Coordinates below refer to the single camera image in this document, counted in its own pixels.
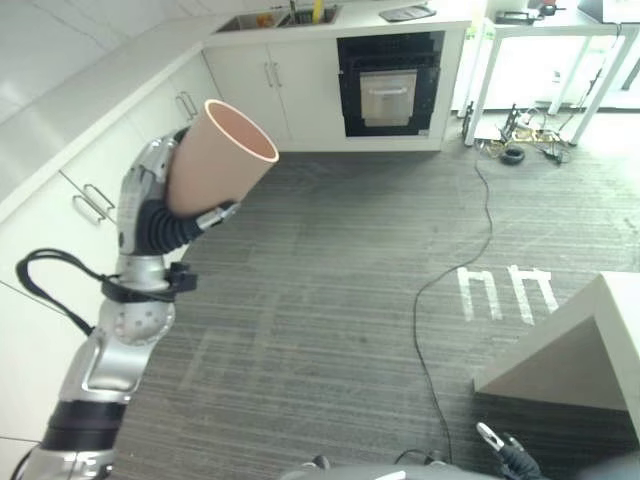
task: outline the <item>cabinet handle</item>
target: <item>cabinet handle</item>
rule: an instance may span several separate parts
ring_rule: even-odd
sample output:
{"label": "cabinet handle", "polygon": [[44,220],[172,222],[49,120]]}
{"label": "cabinet handle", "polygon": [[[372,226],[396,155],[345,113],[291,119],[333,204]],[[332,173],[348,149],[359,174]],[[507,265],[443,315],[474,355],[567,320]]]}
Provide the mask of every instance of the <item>cabinet handle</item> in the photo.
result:
{"label": "cabinet handle", "polygon": [[278,62],[273,62],[271,64],[271,69],[273,70],[273,77],[276,79],[276,84],[278,85],[278,87],[282,87],[282,82],[280,81],[280,73],[279,73],[280,65],[278,65]]}
{"label": "cabinet handle", "polygon": [[[82,195],[74,195],[71,201],[73,202],[73,206],[76,211],[94,225],[100,225],[100,222],[107,219],[107,216],[102,213],[100,209],[98,209],[93,203],[84,198]],[[94,218],[93,216],[89,215],[85,208],[80,207],[81,203],[86,204],[91,210],[96,212],[98,214],[98,217]]]}
{"label": "cabinet handle", "polygon": [[401,88],[387,88],[381,90],[369,90],[371,95],[404,95],[409,89],[407,87]]}
{"label": "cabinet handle", "polygon": [[189,110],[189,107],[187,107],[187,104],[181,95],[176,95],[176,103],[178,104],[178,108],[180,108],[180,104],[182,104],[182,107],[184,108],[184,111],[187,114],[187,122],[190,122],[191,119],[193,118],[191,116],[191,110]]}
{"label": "cabinet handle", "polygon": [[267,76],[267,83],[273,88],[273,82],[271,81],[271,75],[269,75],[269,62],[264,62],[264,74]]}
{"label": "cabinet handle", "polygon": [[89,193],[91,191],[96,192],[107,204],[106,212],[116,208],[116,205],[111,200],[109,200],[109,198],[104,193],[102,193],[102,191],[98,187],[96,187],[93,183],[87,183],[84,187],[82,187],[82,190],[84,191],[84,194],[89,198],[91,203],[97,206],[98,202],[96,202],[93,198],[91,198],[91,194]]}
{"label": "cabinet handle", "polygon": [[191,110],[189,110],[189,113],[193,115],[193,118],[196,118],[198,116],[198,109],[196,108],[196,104],[193,103],[193,99],[191,98],[191,95],[189,95],[189,92],[183,90],[180,92],[180,95],[182,96],[182,98],[187,99],[188,105],[191,106]]}

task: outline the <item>white table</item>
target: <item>white table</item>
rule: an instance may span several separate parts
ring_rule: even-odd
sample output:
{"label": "white table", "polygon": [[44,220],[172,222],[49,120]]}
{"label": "white table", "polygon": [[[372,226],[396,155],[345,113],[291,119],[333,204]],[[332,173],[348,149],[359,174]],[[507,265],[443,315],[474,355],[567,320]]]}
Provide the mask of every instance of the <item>white table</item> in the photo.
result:
{"label": "white table", "polygon": [[[474,102],[474,112],[471,116],[471,120],[469,123],[469,129],[467,131],[467,135],[464,139],[465,145],[472,146],[475,138],[476,127],[478,126],[478,121],[482,116],[482,112],[484,111],[484,103],[487,98],[487,92],[489,90],[489,84],[491,82],[491,77],[493,75],[493,70],[496,65],[496,60],[498,59],[498,52],[500,51],[500,47],[502,42],[506,38],[510,37],[548,37],[548,36],[579,36],[585,37],[584,42],[582,43],[582,47],[578,54],[576,55],[575,61],[573,65],[569,67],[566,75],[564,75],[564,79],[560,89],[558,90],[551,107],[549,108],[550,114],[555,114],[558,112],[560,108],[560,104],[564,98],[565,93],[568,90],[569,85],[573,81],[575,73],[582,61],[584,55],[587,53],[589,49],[589,42],[592,37],[595,36],[604,36],[604,35],[616,35],[616,25],[613,24],[603,24],[596,22],[588,15],[580,12],[579,10],[558,10],[554,16],[546,17],[544,20],[535,22],[533,25],[499,25],[493,23],[489,19],[485,19],[482,28],[479,32],[478,45],[476,48],[476,54],[474,59],[474,64],[471,72],[471,82],[469,82],[467,86],[467,92],[465,95],[465,102],[463,104],[463,108],[459,111],[459,116],[464,113],[467,105],[471,100],[471,90],[475,80],[482,80],[482,85],[480,87],[480,92],[478,94],[477,100]],[[591,103],[587,107],[585,114],[583,115],[580,124],[576,128],[573,136],[569,139],[569,143],[572,145],[577,145],[580,137],[584,133],[584,130],[587,128],[589,120],[593,117],[594,113],[597,112],[600,103],[602,102],[603,97],[607,93],[607,90],[611,86],[611,82],[613,81],[616,73],[622,66],[625,57],[629,53],[633,42],[638,36],[638,31],[640,29],[639,25],[631,25],[624,24],[622,25],[622,29],[620,32],[620,39],[618,42],[621,43],[620,48],[615,55],[615,58],[610,63],[609,68],[604,73],[604,77],[601,77],[599,80],[599,85],[594,90],[593,98]],[[491,45],[491,51],[489,53],[489,60],[487,62],[486,69],[484,72],[479,71],[479,57],[480,52],[482,50],[481,46],[485,41],[485,33],[493,32],[494,38]]]}
{"label": "white table", "polygon": [[639,299],[639,273],[601,273],[476,375],[476,391],[628,410],[640,439]]}

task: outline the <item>gray carpet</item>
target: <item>gray carpet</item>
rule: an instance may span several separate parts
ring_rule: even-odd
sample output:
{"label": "gray carpet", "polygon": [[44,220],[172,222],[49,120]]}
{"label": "gray carpet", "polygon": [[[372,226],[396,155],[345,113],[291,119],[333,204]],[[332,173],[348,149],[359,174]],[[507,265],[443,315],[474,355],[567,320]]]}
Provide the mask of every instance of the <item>gray carpet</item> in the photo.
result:
{"label": "gray carpet", "polygon": [[[495,236],[469,268],[493,273],[504,317],[491,319],[478,288],[465,322],[455,274],[419,303],[455,463],[495,472],[479,420],[515,434],[555,479],[638,449],[626,413],[475,396],[471,385],[532,328],[508,266],[551,272],[559,303],[597,271],[638,271],[637,140],[587,137],[561,168],[535,151],[505,167],[461,146],[454,128],[438,154],[285,154],[232,221],[191,247],[200,288],[180,298],[132,402],[116,478],[272,479],[318,453],[347,464],[445,451],[411,305],[487,235],[479,156]],[[527,291],[544,322],[539,289]]]}

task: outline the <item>black cable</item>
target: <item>black cable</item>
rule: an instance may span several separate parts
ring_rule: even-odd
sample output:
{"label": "black cable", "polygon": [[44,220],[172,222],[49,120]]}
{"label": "black cable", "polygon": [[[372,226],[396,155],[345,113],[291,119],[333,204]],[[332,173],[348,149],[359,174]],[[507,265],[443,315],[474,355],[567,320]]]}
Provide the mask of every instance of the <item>black cable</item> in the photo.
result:
{"label": "black cable", "polygon": [[420,450],[418,448],[409,448],[408,450],[405,450],[404,452],[402,452],[400,455],[398,455],[396,457],[396,459],[393,461],[394,465],[397,465],[398,463],[400,463],[400,460],[402,460],[404,457],[406,457],[407,455],[409,455],[410,453],[418,453],[422,456],[424,456],[424,464],[426,465],[427,462],[430,460],[430,456],[427,452],[425,452],[424,450]]}
{"label": "black cable", "polygon": [[[80,317],[80,315],[69,309],[62,302],[49,295],[44,289],[42,289],[31,279],[31,274],[29,273],[29,264],[38,260],[59,260],[68,263],[69,265],[76,267],[89,277],[103,284],[115,284],[116,282],[114,282],[113,279],[117,278],[117,275],[107,276],[96,273],[95,271],[87,267],[84,263],[82,263],[82,261],[77,257],[71,255],[68,252],[65,252],[64,250],[58,250],[55,248],[40,248],[38,250],[34,250],[16,264],[16,275],[18,276],[18,280],[27,291],[58,307],[67,317],[69,317],[69,319],[76,327],[82,330],[85,335],[91,335],[91,332],[93,331],[93,327],[91,325],[89,325],[82,319],[82,317]],[[150,292],[143,292],[141,290],[125,287],[123,285],[118,285],[118,287],[130,293],[141,295],[149,300],[156,300],[161,302],[166,301],[166,298],[162,297],[161,295],[154,295]]]}
{"label": "black cable", "polygon": [[22,478],[22,475],[24,474],[24,467],[27,464],[27,460],[29,459],[31,452],[33,452],[35,448],[36,447],[31,448],[27,453],[24,454],[24,456],[18,462],[18,465],[16,465],[16,468],[13,470],[13,473],[9,477],[9,480],[20,480]]}
{"label": "black cable", "polygon": [[489,183],[487,182],[486,178],[482,175],[482,172],[478,168],[478,158],[476,158],[473,168],[478,174],[478,177],[480,178],[480,180],[482,180],[482,183],[484,184],[484,188],[485,188],[484,213],[487,217],[487,221],[489,224],[489,233],[487,235],[487,238],[485,239],[478,253],[476,253],[469,260],[459,263],[445,270],[443,273],[435,277],[433,280],[429,280],[418,290],[418,292],[416,293],[413,299],[413,346],[416,350],[416,353],[418,354],[418,358],[420,359],[420,365],[422,366],[422,370],[424,371],[425,377],[427,379],[427,384],[429,386],[429,391],[431,393],[431,400],[432,400],[433,406],[436,409],[436,412],[440,419],[440,424],[442,425],[442,429],[447,439],[449,463],[451,464],[453,464],[453,448],[451,446],[451,432],[449,431],[449,425],[447,424],[447,420],[444,417],[444,414],[442,413],[442,408],[440,407],[440,402],[438,401],[438,395],[436,394],[436,391],[433,388],[433,380],[431,379],[429,368],[427,367],[424,356],[422,354],[422,350],[420,349],[420,344],[418,342],[418,300],[420,299],[420,295],[422,295],[422,293],[425,290],[427,290],[428,288],[438,283],[440,280],[442,280],[444,277],[449,275],[451,272],[455,272],[458,268],[466,267],[474,263],[475,261],[477,261],[487,250],[487,247],[489,246],[489,244],[491,243],[491,240],[493,239],[493,218],[491,218],[491,212],[489,211],[489,199],[490,199],[491,190],[489,189]]}
{"label": "black cable", "polygon": [[611,45],[611,48],[609,49],[608,54],[602,60],[602,64],[600,65],[600,68],[598,69],[598,71],[596,73],[596,76],[593,77],[593,80],[591,80],[589,82],[589,87],[587,88],[586,92],[580,98],[580,101],[578,102],[578,105],[574,108],[573,113],[571,113],[571,115],[569,115],[569,118],[567,118],[562,123],[562,125],[560,125],[560,128],[558,128],[558,130],[556,132],[558,135],[560,134],[562,129],[564,127],[566,127],[571,120],[573,120],[573,117],[575,117],[576,114],[578,113],[578,111],[580,111],[582,109],[582,107],[584,106],[584,103],[587,101],[587,98],[589,98],[589,95],[593,91],[593,88],[595,87],[596,82],[600,79],[600,75],[602,75],[602,70],[604,70],[604,67],[607,64],[607,60],[609,58],[609,55],[611,54],[613,49],[616,48],[616,45],[618,44],[618,40],[620,39],[620,34],[621,33],[622,33],[622,24],[621,23],[617,23],[616,24],[616,39],[613,41],[613,44]]}

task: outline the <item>yellow bottle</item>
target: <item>yellow bottle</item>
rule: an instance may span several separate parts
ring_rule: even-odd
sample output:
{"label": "yellow bottle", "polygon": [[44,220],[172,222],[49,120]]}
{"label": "yellow bottle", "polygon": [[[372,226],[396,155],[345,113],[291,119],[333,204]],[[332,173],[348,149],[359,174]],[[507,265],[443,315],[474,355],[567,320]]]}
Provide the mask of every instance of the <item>yellow bottle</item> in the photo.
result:
{"label": "yellow bottle", "polygon": [[324,20],[324,0],[314,0],[311,22],[315,25]]}

